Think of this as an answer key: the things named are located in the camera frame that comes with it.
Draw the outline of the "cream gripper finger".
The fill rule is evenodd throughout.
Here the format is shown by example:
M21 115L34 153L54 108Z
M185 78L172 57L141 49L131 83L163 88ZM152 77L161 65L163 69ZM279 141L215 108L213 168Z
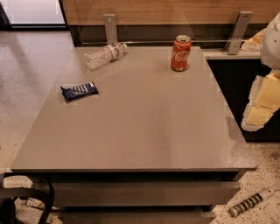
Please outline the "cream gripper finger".
M248 99L241 127L252 132L262 129L280 109L280 71L272 70L265 77L257 75Z
M241 49L259 52L260 48L261 48L261 43L263 40L264 33L265 33L265 30L261 30L256 35L254 35L252 38L246 40L242 44Z

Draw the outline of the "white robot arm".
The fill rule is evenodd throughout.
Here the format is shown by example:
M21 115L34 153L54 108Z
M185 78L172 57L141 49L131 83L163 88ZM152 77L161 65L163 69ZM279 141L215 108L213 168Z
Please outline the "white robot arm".
M251 43L260 43L261 62L271 71L264 77L257 75L252 83L241 121L241 127L250 132L262 129L280 109L280 13L260 35Z

